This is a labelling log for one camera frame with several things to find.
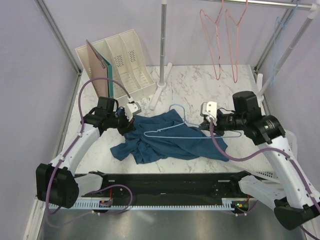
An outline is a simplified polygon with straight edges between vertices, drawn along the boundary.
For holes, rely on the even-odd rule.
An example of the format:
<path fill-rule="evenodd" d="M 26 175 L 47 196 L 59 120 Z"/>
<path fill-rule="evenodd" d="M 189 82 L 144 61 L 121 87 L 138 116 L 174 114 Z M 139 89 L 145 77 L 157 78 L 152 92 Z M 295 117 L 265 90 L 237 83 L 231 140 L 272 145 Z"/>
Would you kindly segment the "blue t shirt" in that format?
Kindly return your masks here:
<path fill-rule="evenodd" d="M 134 120 L 135 130 L 124 135 L 125 142 L 110 149 L 114 158 L 124 160 L 133 155 L 137 164 L 149 164 L 160 159 L 176 158 L 193 160 L 204 157 L 212 160 L 227 162 L 229 159 L 219 152 L 209 139 L 167 139 L 144 136 L 146 131 L 155 131 L 183 122 L 183 119 L 172 109 L 168 112 L 146 117 L 138 115 Z M 150 133 L 156 136 L 205 137 L 197 127 L 181 125 L 160 133 Z"/>

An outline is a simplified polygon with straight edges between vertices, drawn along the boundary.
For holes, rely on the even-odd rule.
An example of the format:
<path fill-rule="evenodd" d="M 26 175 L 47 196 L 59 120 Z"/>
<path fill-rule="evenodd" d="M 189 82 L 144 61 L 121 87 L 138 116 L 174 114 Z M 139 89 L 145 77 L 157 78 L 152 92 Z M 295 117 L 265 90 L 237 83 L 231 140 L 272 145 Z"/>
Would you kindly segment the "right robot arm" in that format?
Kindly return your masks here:
<path fill-rule="evenodd" d="M 252 173 L 242 171 L 229 184 L 235 197 L 249 195 L 271 210 L 278 222 L 287 230 L 294 230 L 320 215 L 320 193 L 306 177 L 291 151 L 286 132 L 273 115 L 263 115 L 257 96 L 252 91 L 240 91 L 232 96 L 234 110 L 222 113 L 214 101 L 203 102 L 200 115 L 201 130 L 209 131 L 213 144 L 227 159 L 235 162 L 247 161 L 264 154 L 275 171 L 283 189 L 278 190 Z M 228 155 L 218 145 L 215 134 L 226 131 L 243 131 L 258 151 L 243 158 Z"/>

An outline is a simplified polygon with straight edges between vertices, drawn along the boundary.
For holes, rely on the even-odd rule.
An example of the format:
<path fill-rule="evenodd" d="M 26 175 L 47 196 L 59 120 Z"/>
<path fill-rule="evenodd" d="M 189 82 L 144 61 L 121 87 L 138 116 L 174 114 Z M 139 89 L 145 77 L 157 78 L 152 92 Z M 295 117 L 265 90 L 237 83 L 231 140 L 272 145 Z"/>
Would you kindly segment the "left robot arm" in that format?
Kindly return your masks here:
<path fill-rule="evenodd" d="M 76 176 L 76 169 L 90 147 L 108 129 L 124 135 L 134 130 L 135 115 L 141 112 L 137 102 L 119 106 L 114 98 L 100 97 L 80 121 L 79 130 L 70 143 L 48 164 L 41 163 L 36 171 L 36 196 L 47 205 L 71 208 L 79 197 L 94 192 L 106 196 L 110 185 L 100 172 Z"/>

